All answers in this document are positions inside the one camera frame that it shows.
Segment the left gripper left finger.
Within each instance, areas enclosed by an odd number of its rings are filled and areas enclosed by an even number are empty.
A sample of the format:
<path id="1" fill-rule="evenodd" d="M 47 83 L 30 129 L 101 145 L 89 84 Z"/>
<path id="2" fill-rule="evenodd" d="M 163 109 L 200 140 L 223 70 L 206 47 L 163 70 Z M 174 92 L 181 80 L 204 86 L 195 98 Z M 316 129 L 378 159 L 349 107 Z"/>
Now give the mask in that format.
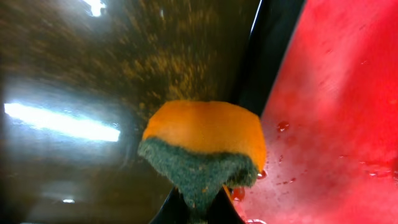
<path id="1" fill-rule="evenodd" d="M 189 210 L 183 195 L 174 187 L 149 224 L 187 224 L 188 219 Z"/>

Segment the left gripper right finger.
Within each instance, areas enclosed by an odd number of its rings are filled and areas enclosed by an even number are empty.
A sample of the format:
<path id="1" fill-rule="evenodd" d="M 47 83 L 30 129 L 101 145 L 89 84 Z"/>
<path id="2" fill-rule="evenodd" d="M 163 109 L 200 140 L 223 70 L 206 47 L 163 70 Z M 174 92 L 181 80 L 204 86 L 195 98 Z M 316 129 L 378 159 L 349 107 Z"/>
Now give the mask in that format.
<path id="1" fill-rule="evenodd" d="M 231 191 L 223 186 L 207 212 L 208 224 L 245 224 L 234 208 Z"/>

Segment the green orange sponge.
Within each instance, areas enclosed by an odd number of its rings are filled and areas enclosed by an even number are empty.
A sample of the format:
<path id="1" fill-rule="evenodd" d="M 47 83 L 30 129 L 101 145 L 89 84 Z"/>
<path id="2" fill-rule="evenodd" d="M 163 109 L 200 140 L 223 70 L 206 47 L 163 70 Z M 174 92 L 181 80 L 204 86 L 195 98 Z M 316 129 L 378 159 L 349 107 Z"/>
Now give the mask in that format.
<path id="1" fill-rule="evenodd" d="M 223 187 L 251 187 L 266 161 L 258 115 L 222 101 L 168 101 L 149 119 L 137 153 L 202 217 Z"/>

